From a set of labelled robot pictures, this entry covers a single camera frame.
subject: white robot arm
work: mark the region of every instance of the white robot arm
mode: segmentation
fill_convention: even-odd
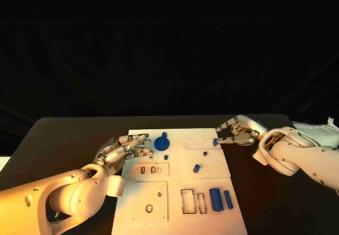
[[[113,138],[100,148],[94,162],[47,179],[0,192],[0,234],[60,235],[100,210],[106,195],[122,197],[126,179],[114,174],[129,159],[152,156],[149,134]],[[67,219],[47,218],[51,208]]]
[[[299,169],[321,184],[339,190],[339,151],[321,146],[318,142],[302,137],[293,128],[269,129],[246,115],[238,115],[218,128],[220,132],[231,126],[234,137],[220,138],[217,143],[251,145],[256,139],[260,145],[254,159],[270,165],[282,174],[292,176]]]

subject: blue object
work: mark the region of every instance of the blue object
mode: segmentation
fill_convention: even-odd
[[[194,172],[198,173],[200,169],[201,169],[201,166],[197,164],[194,168]]]
[[[155,148],[159,151],[165,151],[171,146],[171,141],[166,137],[168,137],[168,134],[166,134],[166,132],[163,132],[162,136],[156,138]]]
[[[223,201],[221,201],[221,191],[218,188],[210,190],[210,197],[213,203],[214,212],[221,212],[224,210]]]
[[[233,201],[231,201],[231,196],[228,190],[224,191],[226,198],[227,198],[227,203],[228,203],[228,209],[234,208]]]
[[[218,145],[218,139],[214,139],[214,146]]]

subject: black curtain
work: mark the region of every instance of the black curtain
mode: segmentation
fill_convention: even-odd
[[[44,4],[0,23],[0,154],[42,117],[339,118],[335,3]]]

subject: robotic hand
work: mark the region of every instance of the robotic hand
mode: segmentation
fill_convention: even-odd
[[[152,156],[149,134],[110,139],[94,162],[47,179],[0,192],[2,234],[60,235],[81,224],[100,210],[106,195],[122,197],[126,179],[114,175],[126,160]],[[64,216],[47,218],[47,201]]]
[[[337,148],[321,146],[312,137],[290,127],[269,131],[262,122],[246,115],[230,119],[217,131],[228,127],[236,136],[217,139],[214,144],[237,143],[249,146],[259,140],[260,145],[253,157],[263,165],[269,164],[277,172],[289,176],[302,168],[318,183],[339,190],[339,151]]]

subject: table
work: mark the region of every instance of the table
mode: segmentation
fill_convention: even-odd
[[[292,126],[285,115],[249,115],[269,128]],[[103,143],[130,129],[211,128],[234,115],[42,118],[0,172],[0,190],[80,169]],[[249,234],[334,234],[339,197],[301,170],[292,177],[251,157],[257,145],[223,145]],[[117,198],[64,234],[112,234]]]

